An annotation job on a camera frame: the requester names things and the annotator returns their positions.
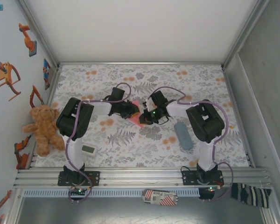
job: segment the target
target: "teddy bear leg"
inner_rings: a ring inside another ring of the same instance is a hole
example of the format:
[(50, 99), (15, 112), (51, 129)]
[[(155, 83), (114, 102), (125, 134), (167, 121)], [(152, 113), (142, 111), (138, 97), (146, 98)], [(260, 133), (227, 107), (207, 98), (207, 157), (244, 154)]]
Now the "teddy bear leg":
[(54, 135), (50, 138), (50, 143), (55, 146), (55, 148), (59, 151), (64, 151), (64, 141), (63, 138), (59, 135)]
[(47, 156), (50, 153), (48, 140), (43, 136), (36, 136), (35, 139), (37, 143), (36, 153), (41, 157)]

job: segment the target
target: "teddy bear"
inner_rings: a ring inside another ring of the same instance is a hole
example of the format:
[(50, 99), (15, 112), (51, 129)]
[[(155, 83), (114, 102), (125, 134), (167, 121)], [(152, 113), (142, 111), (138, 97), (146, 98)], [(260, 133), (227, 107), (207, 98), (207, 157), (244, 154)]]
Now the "teddy bear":
[(34, 124), (25, 125), (23, 132), (33, 132), (37, 143), (36, 153), (39, 156), (47, 156), (50, 153), (49, 143), (52, 144), (57, 150), (64, 151), (63, 138), (57, 135), (55, 119), (59, 116), (57, 109), (52, 109), (48, 105), (41, 105), (32, 108), (29, 113)]

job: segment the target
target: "table surface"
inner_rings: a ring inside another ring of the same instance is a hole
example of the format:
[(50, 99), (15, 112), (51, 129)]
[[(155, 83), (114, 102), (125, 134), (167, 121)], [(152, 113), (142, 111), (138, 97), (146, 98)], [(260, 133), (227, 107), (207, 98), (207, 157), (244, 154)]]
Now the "table surface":
[[(132, 87), (130, 100), (145, 99), (160, 86), (175, 87), (187, 94), (186, 101), (208, 99), (221, 105), (229, 118), (229, 131), (217, 144), (216, 160), (232, 166), (247, 167), (232, 102), (219, 65), (64, 65), (61, 70), (52, 107), (62, 111), (71, 97), (102, 99), (112, 87), (127, 82)], [(126, 93), (128, 88), (121, 86)], [(181, 95), (162, 89), (168, 99)], [(174, 131), (174, 124), (184, 122), (194, 142), (184, 151)], [(83, 141), (98, 147), (95, 158), (84, 156), (87, 167), (181, 167), (195, 166), (199, 158), (199, 144), (188, 119), (174, 117), (164, 125), (139, 127), (118, 115), (93, 116)], [(36, 167), (62, 167), (64, 152), (52, 150), (47, 157), (38, 157)]]

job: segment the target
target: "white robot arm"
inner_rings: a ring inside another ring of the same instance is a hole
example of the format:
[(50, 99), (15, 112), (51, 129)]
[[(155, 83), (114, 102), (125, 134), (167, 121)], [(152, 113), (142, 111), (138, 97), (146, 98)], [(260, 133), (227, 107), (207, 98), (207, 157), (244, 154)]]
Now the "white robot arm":
[(81, 102), (77, 98), (71, 98), (68, 101), (56, 121), (56, 126), (67, 145), (65, 153), (68, 159), (59, 175), (59, 182), (78, 185), (84, 180), (84, 175), (82, 175), (85, 168), (82, 157), (82, 137), (87, 131), (91, 116), (111, 116), (115, 113), (127, 119), (139, 113), (137, 105), (128, 100), (123, 101), (124, 93), (124, 90), (114, 87), (111, 95), (105, 97), (104, 100)]
[(199, 103), (196, 105), (181, 105), (176, 100), (168, 101), (161, 91), (154, 92), (151, 96), (157, 108), (140, 116), (140, 123), (152, 125), (158, 124), (163, 117), (188, 118), (195, 136), (200, 140), (200, 156), (197, 164), (197, 176), (200, 182), (209, 182), (217, 173), (217, 165), (213, 161), (213, 147), (216, 139), (221, 136), (225, 125), (213, 105)]

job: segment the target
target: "striped cloth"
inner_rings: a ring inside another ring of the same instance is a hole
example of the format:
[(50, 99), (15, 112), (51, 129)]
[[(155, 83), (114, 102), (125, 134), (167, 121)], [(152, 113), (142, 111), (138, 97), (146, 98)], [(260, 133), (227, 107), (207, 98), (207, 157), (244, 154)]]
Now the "striped cloth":
[(272, 190), (252, 187), (243, 183), (233, 183), (231, 196), (248, 205), (268, 208)]

